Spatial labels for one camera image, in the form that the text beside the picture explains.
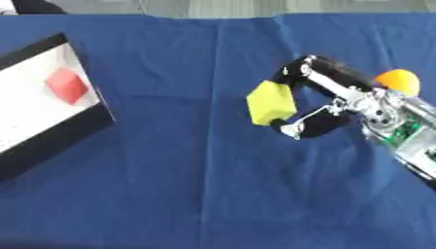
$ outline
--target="yellow sponge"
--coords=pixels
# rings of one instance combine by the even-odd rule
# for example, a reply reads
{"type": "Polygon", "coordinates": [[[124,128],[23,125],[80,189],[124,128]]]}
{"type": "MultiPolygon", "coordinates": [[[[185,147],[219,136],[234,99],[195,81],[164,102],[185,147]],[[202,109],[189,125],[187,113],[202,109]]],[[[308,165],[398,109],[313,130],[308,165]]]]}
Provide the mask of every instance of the yellow sponge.
{"type": "Polygon", "coordinates": [[[287,120],[297,113],[291,89],[264,81],[247,96],[253,124],[269,125],[275,119],[287,120]]]}

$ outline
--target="red block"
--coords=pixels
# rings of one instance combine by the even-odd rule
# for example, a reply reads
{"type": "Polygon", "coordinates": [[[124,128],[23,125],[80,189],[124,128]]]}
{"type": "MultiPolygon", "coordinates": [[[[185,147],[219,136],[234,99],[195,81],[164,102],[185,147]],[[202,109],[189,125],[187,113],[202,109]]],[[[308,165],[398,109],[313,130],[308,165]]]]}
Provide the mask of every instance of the red block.
{"type": "Polygon", "coordinates": [[[46,80],[46,84],[58,98],[70,104],[76,103],[88,92],[88,87],[80,77],[66,67],[59,67],[46,80]]]}

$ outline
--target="table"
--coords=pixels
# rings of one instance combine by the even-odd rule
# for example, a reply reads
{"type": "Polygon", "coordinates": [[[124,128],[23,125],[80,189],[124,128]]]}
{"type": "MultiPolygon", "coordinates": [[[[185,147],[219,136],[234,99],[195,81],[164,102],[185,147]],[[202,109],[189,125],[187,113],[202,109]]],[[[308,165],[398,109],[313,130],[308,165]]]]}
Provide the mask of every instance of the table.
{"type": "MultiPolygon", "coordinates": [[[[1,17],[0,54],[65,32],[116,118],[0,187],[2,248],[434,248],[436,195],[358,125],[294,141],[244,96],[306,53],[416,72],[436,17],[1,17]]],[[[325,98],[297,94],[300,109],[325,98]]]]}

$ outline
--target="green circuit board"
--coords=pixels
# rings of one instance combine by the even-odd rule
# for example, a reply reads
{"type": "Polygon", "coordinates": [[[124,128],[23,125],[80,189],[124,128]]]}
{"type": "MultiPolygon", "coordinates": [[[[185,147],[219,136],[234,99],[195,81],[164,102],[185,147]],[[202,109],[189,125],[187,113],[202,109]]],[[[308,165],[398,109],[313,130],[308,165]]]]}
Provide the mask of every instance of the green circuit board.
{"type": "Polygon", "coordinates": [[[384,142],[394,148],[398,148],[419,128],[420,123],[418,119],[414,116],[409,116],[408,119],[401,126],[397,127],[390,136],[385,137],[384,142]]]}

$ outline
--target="robotic arm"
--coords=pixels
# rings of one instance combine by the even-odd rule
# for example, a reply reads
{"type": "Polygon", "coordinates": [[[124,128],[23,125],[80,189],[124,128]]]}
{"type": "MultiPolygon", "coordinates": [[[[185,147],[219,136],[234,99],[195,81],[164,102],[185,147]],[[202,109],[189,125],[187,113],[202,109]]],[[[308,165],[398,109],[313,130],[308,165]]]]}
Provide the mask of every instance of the robotic arm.
{"type": "Polygon", "coordinates": [[[265,96],[259,97],[262,88],[255,89],[247,100],[253,123],[256,124],[254,118],[259,115],[268,116],[266,123],[264,119],[258,125],[270,125],[297,140],[326,134],[356,117],[369,140],[386,146],[417,176],[433,184],[436,182],[436,108],[416,97],[418,78],[409,71],[390,71],[377,81],[368,80],[336,61],[309,55],[282,67],[268,82],[281,88],[275,99],[290,96],[291,101],[287,99],[283,103],[289,104],[292,111],[283,115],[275,110],[283,106],[263,106],[259,112],[259,106],[266,103],[265,96]],[[296,112],[292,91],[303,86],[331,97],[332,101],[289,124],[287,118],[296,112]],[[289,90],[287,94],[283,94],[283,87],[289,90]]]}

